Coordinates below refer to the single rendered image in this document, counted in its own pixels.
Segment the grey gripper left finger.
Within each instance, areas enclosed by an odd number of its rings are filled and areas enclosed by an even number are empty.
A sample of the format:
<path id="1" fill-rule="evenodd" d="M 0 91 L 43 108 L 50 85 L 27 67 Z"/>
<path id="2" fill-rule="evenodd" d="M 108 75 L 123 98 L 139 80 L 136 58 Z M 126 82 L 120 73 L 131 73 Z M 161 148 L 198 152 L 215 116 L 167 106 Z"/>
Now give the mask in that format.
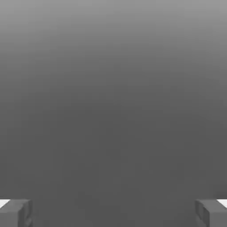
<path id="1" fill-rule="evenodd" d="M 32 200 L 0 199 L 0 227 L 33 227 L 32 212 Z"/>

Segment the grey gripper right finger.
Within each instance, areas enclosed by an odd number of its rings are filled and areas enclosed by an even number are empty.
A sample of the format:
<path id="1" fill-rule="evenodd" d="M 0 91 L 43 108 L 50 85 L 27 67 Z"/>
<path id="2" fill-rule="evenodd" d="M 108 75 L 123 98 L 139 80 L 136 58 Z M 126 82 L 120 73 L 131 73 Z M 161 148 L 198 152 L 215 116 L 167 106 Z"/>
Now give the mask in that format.
<path id="1" fill-rule="evenodd" d="M 227 199 L 195 200 L 197 227 L 227 227 Z"/>

